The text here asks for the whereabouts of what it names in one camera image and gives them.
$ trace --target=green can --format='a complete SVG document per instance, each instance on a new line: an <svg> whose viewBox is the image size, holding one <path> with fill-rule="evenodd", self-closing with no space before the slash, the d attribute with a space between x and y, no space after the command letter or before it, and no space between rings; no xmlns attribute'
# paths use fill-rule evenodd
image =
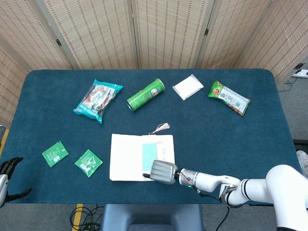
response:
<svg viewBox="0 0 308 231"><path fill-rule="evenodd" d="M150 83L145 89L134 94L128 100L126 100L128 107L132 111L136 111L150 99L154 98L156 95L165 90L165 86L160 79L156 79L154 82Z"/></svg>

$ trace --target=green packet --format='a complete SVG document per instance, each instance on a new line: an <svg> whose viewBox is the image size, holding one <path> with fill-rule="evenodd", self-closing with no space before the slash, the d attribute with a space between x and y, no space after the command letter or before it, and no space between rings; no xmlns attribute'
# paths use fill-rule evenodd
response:
<svg viewBox="0 0 308 231"><path fill-rule="evenodd" d="M232 91L231 89L223 86L217 80L212 84L212 88L208 94L208 97L220 99L241 116L244 116L248 104L251 101L250 99L247 99Z"/></svg>
<svg viewBox="0 0 308 231"><path fill-rule="evenodd" d="M76 161L78 166L88 177L90 177L103 162L89 149Z"/></svg>
<svg viewBox="0 0 308 231"><path fill-rule="evenodd" d="M51 146L49 149L44 151L42 155L45 158L49 167L52 167L56 163L58 163L60 160L62 160L64 157L66 157L68 155L68 152L64 148L61 141L58 141L53 146Z"/></svg>

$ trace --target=blue tablecloth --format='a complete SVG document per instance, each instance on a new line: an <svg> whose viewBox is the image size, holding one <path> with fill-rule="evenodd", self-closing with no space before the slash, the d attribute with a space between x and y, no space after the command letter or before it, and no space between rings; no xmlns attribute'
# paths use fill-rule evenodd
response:
<svg viewBox="0 0 308 231"><path fill-rule="evenodd" d="M183 101L172 86L190 74L204 88ZM124 86L104 112L103 125L73 113L95 78ZM163 81L166 90L131 111L126 99L156 78ZM251 99L244 117L220 100L208 98L214 80ZM216 203L177 183L109 180L111 134L145 135L164 122L171 128L159 134L173 135L175 161L180 168L239 179L264 178L278 164L299 169L270 71L38 70L26 77L0 159L24 157L12 176L9 193L33 187L16 203ZM64 144L69 156L50 168L42 152L57 141ZM90 178L74 165L87 149L103 160Z"/></svg>

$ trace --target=blue snack bag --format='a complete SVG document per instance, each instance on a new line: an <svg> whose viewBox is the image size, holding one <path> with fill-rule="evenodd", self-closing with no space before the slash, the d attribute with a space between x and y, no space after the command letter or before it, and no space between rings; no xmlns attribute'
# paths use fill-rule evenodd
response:
<svg viewBox="0 0 308 231"><path fill-rule="evenodd" d="M106 106L119 93L122 87L121 85L100 82L95 79L88 93L73 112L77 115L85 115L91 119L97 119L101 124Z"/></svg>

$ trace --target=yellow tape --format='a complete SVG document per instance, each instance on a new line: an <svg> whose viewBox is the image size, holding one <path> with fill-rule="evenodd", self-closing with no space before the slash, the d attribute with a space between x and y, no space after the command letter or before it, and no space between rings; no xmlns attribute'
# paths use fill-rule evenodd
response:
<svg viewBox="0 0 308 231"><path fill-rule="evenodd" d="M72 231L76 231L78 229L78 225L80 224L80 219L81 219L81 211L82 211L82 206L83 204L77 204L76 206L76 213L75 213L75 217L74 217L74 228L72 228Z"/></svg>
<svg viewBox="0 0 308 231"><path fill-rule="evenodd" d="M4 135L3 135L2 140L1 140L0 156L2 154L2 150L3 150L4 144L5 144L6 138L8 137L8 134L9 134L9 129L7 128L4 132Z"/></svg>

